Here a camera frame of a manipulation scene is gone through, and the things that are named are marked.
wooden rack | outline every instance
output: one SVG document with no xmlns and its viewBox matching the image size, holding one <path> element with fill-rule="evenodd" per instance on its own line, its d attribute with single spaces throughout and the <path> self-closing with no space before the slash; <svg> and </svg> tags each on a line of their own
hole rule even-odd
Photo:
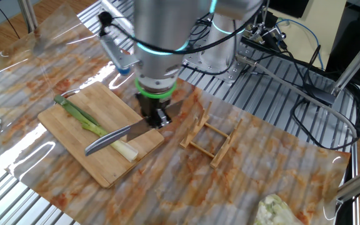
<svg viewBox="0 0 360 225">
<path fill-rule="evenodd" d="M 189 144 L 194 146 L 196 149 L 200 150 L 201 152 L 203 152 L 204 154 L 206 154 L 210 158 L 212 158 L 210 166 L 212 168 L 216 169 L 217 166 L 219 165 L 219 163 L 222 161 L 224 155 L 226 155 L 231 144 L 235 140 L 234 137 L 235 137 L 237 130 L 240 127 L 240 124 L 242 123 L 243 119 L 240 119 L 240 121 L 238 122 L 238 124 L 234 128 L 234 130 L 231 132 L 231 134 L 226 134 L 226 133 L 220 131 L 218 128 L 216 128 L 208 123 L 208 119 L 209 119 L 208 113 L 209 113 L 209 110 L 211 109 L 211 106 L 212 106 L 212 102 L 209 103 L 209 106 L 207 107 L 206 110 L 205 109 L 202 110 L 202 115 L 199 118 L 197 118 L 197 117 L 194 118 L 194 122 L 192 123 L 191 127 L 189 127 L 187 129 L 186 136 L 180 142 L 180 146 L 184 149 L 186 149 Z M 197 134 L 200 132 L 200 130 L 204 126 L 212 129 L 213 131 L 217 132 L 218 134 L 220 134 L 226 138 L 224 144 L 222 145 L 222 147 L 219 149 L 219 151 L 215 155 L 208 152 L 201 146 L 197 145 L 195 142 L 193 142 L 193 139 L 195 138 L 195 136 L 197 136 Z"/>
</svg>

plastic sheet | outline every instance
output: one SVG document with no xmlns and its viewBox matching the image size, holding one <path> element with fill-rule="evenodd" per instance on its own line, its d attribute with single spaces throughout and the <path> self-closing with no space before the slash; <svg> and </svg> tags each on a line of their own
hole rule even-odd
<svg viewBox="0 0 360 225">
<path fill-rule="evenodd" d="M 139 112 L 133 76 L 122 77 L 67 5 L 0 54 L 0 166 L 81 224 L 246 224 L 275 193 L 304 224 L 332 224 L 349 154 L 318 148 L 179 80 L 181 114 L 164 144 L 111 189 L 103 189 L 37 120 L 53 96 L 101 81 Z M 217 169 L 179 143 L 212 101 L 209 123 L 240 135 Z M 203 129 L 194 142 L 223 143 Z"/>
</svg>

green onion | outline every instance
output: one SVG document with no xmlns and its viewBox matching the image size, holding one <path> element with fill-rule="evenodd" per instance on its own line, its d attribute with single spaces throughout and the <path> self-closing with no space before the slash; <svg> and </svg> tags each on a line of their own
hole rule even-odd
<svg viewBox="0 0 360 225">
<path fill-rule="evenodd" d="M 57 95 L 54 97 L 54 101 L 60 104 L 70 115 L 76 118 L 80 123 L 83 129 L 97 134 L 99 137 L 105 136 L 108 134 L 104 128 L 99 125 L 99 123 L 88 113 L 84 112 L 82 109 L 75 106 L 66 98 Z M 135 160 L 138 155 L 138 151 L 135 150 L 128 143 L 122 142 L 120 140 L 115 141 L 111 146 L 117 150 L 123 157 L 125 157 L 129 162 Z"/>
</svg>

wooden cutting board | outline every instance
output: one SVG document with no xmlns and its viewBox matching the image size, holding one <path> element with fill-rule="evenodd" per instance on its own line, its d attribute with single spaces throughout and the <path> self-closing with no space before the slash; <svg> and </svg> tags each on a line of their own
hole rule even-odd
<svg viewBox="0 0 360 225">
<path fill-rule="evenodd" d="M 84 88 L 68 99 L 94 117 L 107 132 L 142 119 L 100 82 Z M 98 136 L 81 128 L 80 122 L 60 105 L 56 104 L 43 111 L 38 119 L 104 188 L 112 186 L 164 141 L 163 136 L 155 129 L 129 141 L 138 150 L 137 159 L 133 162 L 129 162 L 111 146 L 85 156 L 85 148 L 98 139 Z"/>
</svg>

green led ring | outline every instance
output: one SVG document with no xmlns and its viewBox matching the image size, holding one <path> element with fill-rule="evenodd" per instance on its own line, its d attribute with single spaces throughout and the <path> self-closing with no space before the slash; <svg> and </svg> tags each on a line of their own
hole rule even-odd
<svg viewBox="0 0 360 225">
<path fill-rule="evenodd" d="M 148 98 L 152 98 L 152 99 L 162 99 L 162 98 L 167 98 L 167 97 L 170 97 L 173 93 L 173 91 L 176 89 L 176 82 L 173 84 L 173 87 L 168 90 L 167 92 L 165 93 L 162 93 L 162 94 L 152 94 L 150 92 L 147 92 L 145 91 L 141 86 L 140 84 L 138 83 L 138 78 L 136 78 L 134 80 L 134 82 L 136 83 L 136 88 L 137 90 L 143 95 L 143 96 L 146 96 Z"/>
</svg>

